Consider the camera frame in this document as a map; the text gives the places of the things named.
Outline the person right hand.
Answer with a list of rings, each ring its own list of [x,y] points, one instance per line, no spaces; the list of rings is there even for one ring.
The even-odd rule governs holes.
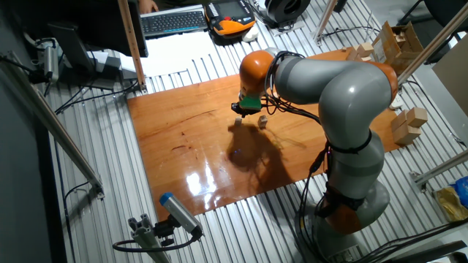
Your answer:
[[[159,11],[159,8],[154,0],[138,0],[137,2],[141,14],[148,14]]]

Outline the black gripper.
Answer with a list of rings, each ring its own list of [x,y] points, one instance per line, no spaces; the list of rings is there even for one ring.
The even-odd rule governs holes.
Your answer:
[[[254,114],[256,116],[260,116],[260,113],[261,113],[261,110],[240,108],[237,102],[234,102],[231,104],[231,110],[241,115],[242,117],[246,117],[247,115],[254,115]]]

